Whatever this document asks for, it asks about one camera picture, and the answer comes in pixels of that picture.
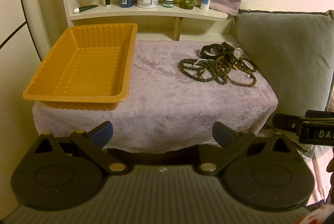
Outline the person's right hand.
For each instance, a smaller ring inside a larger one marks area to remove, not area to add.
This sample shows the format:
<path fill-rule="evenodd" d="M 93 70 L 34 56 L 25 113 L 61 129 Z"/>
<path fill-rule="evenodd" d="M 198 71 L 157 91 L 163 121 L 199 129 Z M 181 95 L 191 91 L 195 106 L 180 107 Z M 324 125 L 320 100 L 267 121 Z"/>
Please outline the person's right hand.
<path fill-rule="evenodd" d="M 334 157 L 331 159 L 331 161 L 327 165 L 326 171 L 328 173 L 333 173 L 334 172 Z"/>

